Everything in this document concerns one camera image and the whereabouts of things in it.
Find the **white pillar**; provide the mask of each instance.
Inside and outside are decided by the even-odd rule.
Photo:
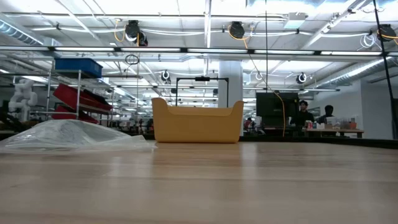
[[[229,78],[228,107],[243,99],[243,68],[241,61],[220,61],[218,78]],[[218,107],[226,107],[227,82],[218,81]]]

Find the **blue bin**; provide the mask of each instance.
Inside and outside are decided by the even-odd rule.
[[[84,74],[81,76],[82,78],[102,77],[102,66],[96,63],[91,58],[56,58],[55,69],[64,71],[76,71],[76,73],[66,72],[69,74],[69,76],[73,76],[75,78],[77,78],[78,76],[78,70],[84,72]]]

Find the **wooden table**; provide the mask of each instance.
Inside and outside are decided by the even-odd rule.
[[[309,137],[310,133],[340,133],[340,136],[344,136],[345,133],[356,133],[357,138],[362,138],[362,133],[364,133],[359,129],[306,129],[304,132],[306,137]]]
[[[0,154],[0,223],[398,220],[398,150],[297,142],[158,147]]]

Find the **red tray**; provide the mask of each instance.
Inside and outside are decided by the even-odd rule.
[[[70,108],[76,110],[77,89],[64,84],[59,84],[53,95],[68,105]],[[111,105],[99,102],[84,91],[80,91],[79,110],[99,114],[110,114],[111,109]]]
[[[59,106],[57,106],[57,109],[55,109],[55,112],[76,113],[76,110],[73,110],[73,109],[68,108],[66,106],[59,105]],[[53,119],[76,119],[76,114],[53,114],[52,118]],[[79,111],[79,120],[80,121],[90,122],[90,123],[93,123],[93,124],[98,124],[99,123],[97,120],[95,120],[91,116],[88,116],[83,111]]]

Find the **clear plastic sheet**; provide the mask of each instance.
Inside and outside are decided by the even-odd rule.
[[[154,149],[143,136],[84,121],[61,119],[40,123],[0,142],[0,152],[96,152]]]

